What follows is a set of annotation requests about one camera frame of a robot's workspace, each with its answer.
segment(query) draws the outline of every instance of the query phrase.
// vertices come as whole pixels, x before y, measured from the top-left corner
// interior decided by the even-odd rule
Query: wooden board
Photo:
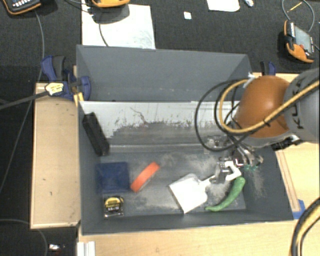
[[[37,84],[37,93],[43,91]],[[75,226],[80,220],[77,108],[59,97],[35,101],[32,229]]]

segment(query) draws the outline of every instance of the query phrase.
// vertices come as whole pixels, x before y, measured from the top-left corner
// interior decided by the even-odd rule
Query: orange device
[[[2,2],[11,15],[23,14],[42,5],[40,0],[2,0]]]
[[[313,63],[315,49],[312,37],[291,20],[284,22],[283,32],[289,54],[302,62]]]
[[[130,0],[91,0],[99,8],[117,7],[130,2]]]

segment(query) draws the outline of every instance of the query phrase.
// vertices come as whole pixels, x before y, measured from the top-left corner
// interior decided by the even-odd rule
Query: yellow cable
[[[307,94],[308,92],[312,91],[313,89],[315,89],[316,87],[319,87],[319,81],[316,81],[314,83],[312,83],[311,85],[305,87],[302,91],[300,91],[299,93],[297,93],[295,96],[293,96],[292,98],[290,98],[289,100],[287,100],[283,105],[281,105],[280,107],[278,107],[276,110],[274,110],[271,114],[269,114],[264,120],[250,126],[247,128],[243,128],[243,129],[233,129],[229,126],[227,126],[224,122],[223,116],[222,116],[222,105],[225,101],[225,98],[227,96],[227,94],[234,89],[235,87],[243,84],[244,82],[246,82],[247,80],[241,80],[239,82],[236,82],[234,84],[232,84],[230,87],[228,87],[225,92],[222,94],[221,96],[221,100],[220,100],[220,105],[219,105],[219,121],[221,126],[227,130],[230,133],[234,133],[234,134],[242,134],[242,133],[247,133],[247,132],[252,132],[255,129],[258,129],[260,127],[262,127],[265,123],[268,123],[272,118],[274,118],[277,114],[279,114],[281,111],[283,111],[285,108],[287,108],[290,104],[294,103],[295,101],[297,101],[299,98],[301,98],[302,96],[304,96],[305,94]]]
[[[298,235],[296,236],[296,245],[298,246],[298,253],[300,252],[300,247],[301,247],[301,238],[304,235],[304,233],[307,231],[307,229],[314,224],[317,219],[320,216],[320,205],[317,205],[313,211],[309,214],[309,216],[307,217],[307,219],[304,221],[304,223],[302,224]]]

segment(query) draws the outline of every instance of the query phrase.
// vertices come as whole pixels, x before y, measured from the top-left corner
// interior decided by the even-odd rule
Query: tape measure
[[[109,218],[112,216],[123,216],[124,215],[124,205],[125,200],[123,197],[115,195],[104,199],[104,218]]]

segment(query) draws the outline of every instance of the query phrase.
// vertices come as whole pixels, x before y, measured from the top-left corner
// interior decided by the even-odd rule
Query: gray bin
[[[194,130],[194,111],[212,86],[248,76],[243,54],[77,47],[77,76],[89,76],[90,101],[79,105],[81,228],[84,235],[184,229],[216,225],[292,220],[293,215],[275,153],[260,149],[263,164],[245,172],[242,194],[224,211],[206,205],[224,197],[226,187],[208,187],[208,201],[183,214],[168,185],[189,174],[201,180],[214,174],[218,158],[227,152],[205,151]],[[200,134],[219,135],[212,118],[219,91],[208,97],[199,113]],[[240,89],[236,99],[239,100]],[[94,112],[110,142],[107,156],[96,156],[82,126],[84,114]],[[140,192],[119,194],[124,216],[104,219],[103,196],[97,193],[95,166],[127,162],[129,178],[151,162],[160,170]]]

